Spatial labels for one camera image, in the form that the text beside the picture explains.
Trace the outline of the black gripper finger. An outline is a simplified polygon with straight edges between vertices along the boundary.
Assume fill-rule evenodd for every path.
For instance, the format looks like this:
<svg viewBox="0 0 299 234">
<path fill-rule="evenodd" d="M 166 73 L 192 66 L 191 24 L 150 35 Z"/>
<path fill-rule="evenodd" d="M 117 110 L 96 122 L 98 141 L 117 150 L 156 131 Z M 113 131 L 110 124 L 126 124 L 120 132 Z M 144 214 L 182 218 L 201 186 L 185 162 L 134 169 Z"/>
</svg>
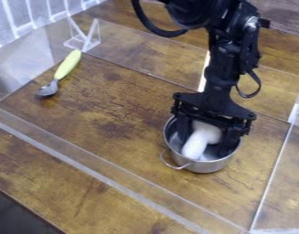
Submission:
<svg viewBox="0 0 299 234">
<path fill-rule="evenodd" d="M 237 127 L 229 127 L 224 131 L 221 142 L 219 143 L 219 157 L 227 156 L 237 146 L 240 140 L 240 129 Z"/>
<path fill-rule="evenodd" d="M 192 134 L 192 119 L 181 113 L 176 115 L 176 131 L 177 138 L 184 143 Z"/>
</svg>

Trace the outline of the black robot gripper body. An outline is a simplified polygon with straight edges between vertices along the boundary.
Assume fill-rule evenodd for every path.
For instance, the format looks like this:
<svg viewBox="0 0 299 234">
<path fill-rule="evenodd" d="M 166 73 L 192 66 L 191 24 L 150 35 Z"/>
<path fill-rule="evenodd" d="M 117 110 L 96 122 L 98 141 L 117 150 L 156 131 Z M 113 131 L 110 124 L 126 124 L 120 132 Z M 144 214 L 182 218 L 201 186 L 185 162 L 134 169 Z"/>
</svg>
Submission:
<svg viewBox="0 0 299 234">
<path fill-rule="evenodd" d="M 243 136 L 249 133 L 256 114 L 233 102 L 229 93 L 229 86 L 223 87 L 212 83 L 205 85 L 203 92 L 176 92 L 172 95 L 174 102 L 170 113 L 174 117 L 178 113 L 185 114 L 192 120 L 221 129 L 237 127 Z"/>
</svg>

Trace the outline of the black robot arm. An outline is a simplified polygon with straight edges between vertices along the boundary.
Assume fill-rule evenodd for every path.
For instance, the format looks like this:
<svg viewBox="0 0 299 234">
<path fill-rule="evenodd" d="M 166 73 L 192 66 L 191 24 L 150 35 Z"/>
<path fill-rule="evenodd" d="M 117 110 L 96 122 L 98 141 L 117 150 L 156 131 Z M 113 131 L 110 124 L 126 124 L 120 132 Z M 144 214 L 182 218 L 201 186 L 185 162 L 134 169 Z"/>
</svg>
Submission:
<svg viewBox="0 0 299 234">
<path fill-rule="evenodd" d="M 172 113 L 177 119 L 180 154 L 199 159 L 208 145 L 225 156 L 249 133 L 256 115 L 231 98 L 243 74 L 253 76 L 260 53 L 260 15 L 245 0 L 160 0 L 180 30 L 204 28 L 208 33 L 209 62 L 205 87 L 197 93 L 173 94 Z"/>
</svg>

